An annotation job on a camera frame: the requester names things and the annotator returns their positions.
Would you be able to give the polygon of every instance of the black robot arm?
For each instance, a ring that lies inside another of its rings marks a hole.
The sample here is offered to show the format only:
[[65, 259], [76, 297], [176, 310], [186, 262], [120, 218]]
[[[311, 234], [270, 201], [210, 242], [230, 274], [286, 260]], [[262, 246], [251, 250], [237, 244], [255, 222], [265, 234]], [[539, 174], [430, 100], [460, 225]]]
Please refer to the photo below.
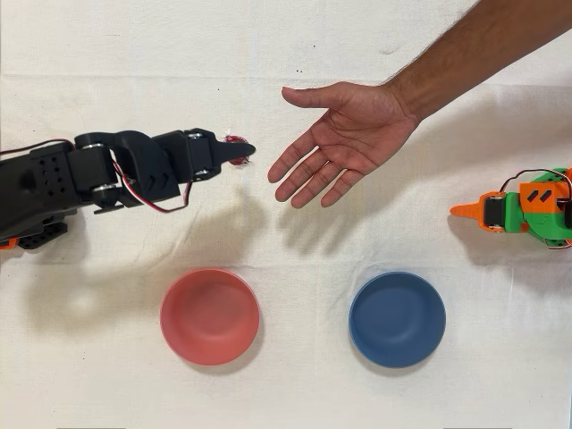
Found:
[[246, 141], [218, 141], [207, 130], [153, 138], [122, 131], [82, 134], [75, 145], [61, 140], [0, 160], [0, 248], [16, 240], [38, 248], [67, 231], [63, 218], [80, 207], [96, 205], [102, 214], [178, 197], [180, 183], [211, 179], [222, 163], [254, 152]]

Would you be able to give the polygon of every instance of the blue bowl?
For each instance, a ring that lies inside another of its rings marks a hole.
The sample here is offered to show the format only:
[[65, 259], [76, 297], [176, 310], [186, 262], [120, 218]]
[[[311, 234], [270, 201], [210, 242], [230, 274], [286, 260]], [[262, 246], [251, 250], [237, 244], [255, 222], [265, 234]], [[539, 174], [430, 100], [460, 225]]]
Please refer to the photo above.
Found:
[[385, 273], [354, 298], [349, 333], [372, 362], [412, 366], [431, 355], [445, 333], [445, 306], [437, 290], [410, 273]]

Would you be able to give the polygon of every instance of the bowl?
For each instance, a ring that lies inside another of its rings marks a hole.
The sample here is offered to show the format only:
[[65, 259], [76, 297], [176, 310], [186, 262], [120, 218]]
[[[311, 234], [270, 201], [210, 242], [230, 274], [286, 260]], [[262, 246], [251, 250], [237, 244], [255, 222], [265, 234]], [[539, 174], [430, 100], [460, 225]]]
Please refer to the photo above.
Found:
[[220, 365], [240, 356], [258, 330], [257, 299], [237, 275], [197, 269], [178, 278], [164, 294], [161, 331], [181, 358]]
[[435, 288], [411, 273], [384, 273], [366, 283], [349, 311], [349, 333], [369, 360], [390, 368], [417, 364], [439, 346], [445, 306]]

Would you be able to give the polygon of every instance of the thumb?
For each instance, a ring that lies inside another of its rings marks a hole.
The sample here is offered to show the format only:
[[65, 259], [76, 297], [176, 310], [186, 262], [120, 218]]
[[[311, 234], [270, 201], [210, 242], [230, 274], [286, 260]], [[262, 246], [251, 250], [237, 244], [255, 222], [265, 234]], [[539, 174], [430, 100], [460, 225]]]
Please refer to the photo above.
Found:
[[297, 107], [338, 108], [344, 98], [344, 87], [335, 83], [329, 87], [293, 89], [282, 88], [282, 96], [291, 105]]

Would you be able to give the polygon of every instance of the finger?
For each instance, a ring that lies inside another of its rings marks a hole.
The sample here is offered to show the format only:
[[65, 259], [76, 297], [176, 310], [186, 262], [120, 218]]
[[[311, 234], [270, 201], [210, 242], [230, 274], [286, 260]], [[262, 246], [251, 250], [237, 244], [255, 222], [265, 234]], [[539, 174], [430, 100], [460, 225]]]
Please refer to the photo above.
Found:
[[268, 171], [268, 180], [271, 183], [280, 181], [282, 177], [298, 163], [300, 159], [310, 153], [315, 147], [314, 138], [310, 130], [298, 137], [274, 162]]
[[361, 181], [364, 177], [364, 174], [361, 172], [346, 170], [333, 184], [332, 188], [326, 192], [322, 198], [322, 206], [329, 207], [336, 203], [341, 197], [348, 193], [352, 186]]
[[292, 199], [292, 206], [301, 208], [312, 198], [322, 192], [341, 173], [341, 168], [335, 163], [328, 163], [316, 172], [312, 179]]
[[317, 149], [306, 158], [296, 169], [288, 176], [276, 190], [276, 199], [278, 201], [286, 201], [300, 186], [306, 183], [318, 170], [320, 170], [328, 159], [325, 157], [322, 149]]
[[346, 95], [345, 86], [341, 83], [322, 88], [293, 89], [282, 88], [282, 96], [291, 105], [297, 107], [331, 107], [339, 108]]

